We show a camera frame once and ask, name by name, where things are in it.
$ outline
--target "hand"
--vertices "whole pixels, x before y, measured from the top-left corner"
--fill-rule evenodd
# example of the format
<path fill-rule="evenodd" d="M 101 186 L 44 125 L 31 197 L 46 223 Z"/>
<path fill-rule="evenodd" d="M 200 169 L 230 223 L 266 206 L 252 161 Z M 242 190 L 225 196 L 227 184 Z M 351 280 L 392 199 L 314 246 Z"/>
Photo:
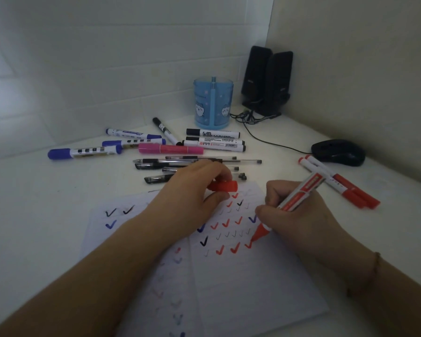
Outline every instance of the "hand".
<path fill-rule="evenodd" d="M 296 252 L 311 254 L 326 266 L 338 268 L 341 256 L 357 255 L 363 245 L 344 231 L 316 191 L 293 212 L 277 209 L 298 185 L 293 181 L 268 181 L 265 205 L 258 206 L 256 214 Z"/>
<path fill-rule="evenodd" d="M 231 181 L 228 167 L 204 159 L 182 168 L 140 214 L 156 226 L 169 243 L 189 236 L 212 215 L 220 202 L 229 198 L 227 192 L 214 192 L 204 199 L 207 186 L 214 180 Z"/>

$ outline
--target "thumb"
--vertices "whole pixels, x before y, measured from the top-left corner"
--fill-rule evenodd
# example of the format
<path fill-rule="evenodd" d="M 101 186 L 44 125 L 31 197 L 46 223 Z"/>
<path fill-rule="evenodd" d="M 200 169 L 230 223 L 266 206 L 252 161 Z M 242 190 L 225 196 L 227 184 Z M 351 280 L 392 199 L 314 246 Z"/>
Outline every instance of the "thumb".
<path fill-rule="evenodd" d="M 220 204 L 220 202 L 225 201 L 229 198 L 229 193 L 225 191 L 216 191 L 213 194 L 210 194 L 204 200 L 204 211 L 207 216 L 210 216 L 215 208 Z"/>
<path fill-rule="evenodd" d="M 281 209 L 265 204 L 258 206 L 255 212 L 262 223 L 274 230 L 285 225 L 289 214 Z"/>

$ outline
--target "sheet of paper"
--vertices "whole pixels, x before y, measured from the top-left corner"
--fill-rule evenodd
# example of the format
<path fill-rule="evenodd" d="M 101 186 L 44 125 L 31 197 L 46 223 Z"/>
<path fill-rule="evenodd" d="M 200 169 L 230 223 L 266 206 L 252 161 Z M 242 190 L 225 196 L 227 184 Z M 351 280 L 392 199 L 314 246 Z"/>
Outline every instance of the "sheet of paper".
<path fill-rule="evenodd" d="M 259 204 L 259 187 L 241 184 L 189 238 L 204 336 L 252 336 L 328 310 L 298 257 L 275 233 L 250 245 Z"/>
<path fill-rule="evenodd" d="M 85 257 L 128 219 L 141 213 L 157 192 L 113 199 L 90 213 L 81 257 Z M 119 326 L 118 337 L 202 336 L 190 246 L 183 239 L 168 249 L 146 277 Z"/>

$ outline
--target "blue marker cap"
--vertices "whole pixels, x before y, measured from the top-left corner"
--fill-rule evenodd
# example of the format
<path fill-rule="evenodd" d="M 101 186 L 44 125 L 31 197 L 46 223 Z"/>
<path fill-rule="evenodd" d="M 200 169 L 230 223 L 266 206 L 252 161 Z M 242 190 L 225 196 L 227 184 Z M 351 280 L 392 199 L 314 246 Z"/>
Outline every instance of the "blue marker cap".
<path fill-rule="evenodd" d="M 118 146 L 121 145 L 122 141 L 103 141 L 103 143 L 101 143 L 102 147 L 112 147 L 112 146 Z"/>
<path fill-rule="evenodd" d="M 70 156 L 70 149 L 51 149 L 47 154 L 49 159 L 69 159 L 73 158 Z"/>

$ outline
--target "white wall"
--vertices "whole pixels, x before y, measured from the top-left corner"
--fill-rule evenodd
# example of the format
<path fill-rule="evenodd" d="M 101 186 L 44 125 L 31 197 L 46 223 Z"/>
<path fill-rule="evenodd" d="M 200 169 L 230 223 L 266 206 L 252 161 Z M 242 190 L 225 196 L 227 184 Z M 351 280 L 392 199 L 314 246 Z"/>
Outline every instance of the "white wall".
<path fill-rule="evenodd" d="M 0 157 L 191 114 L 203 75 L 238 95 L 272 4 L 0 0 Z"/>
<path fill-rule="evenodd" d="M 284 113 L 421 181 L 421 0 L 275 0 L 294 51 Z"/>

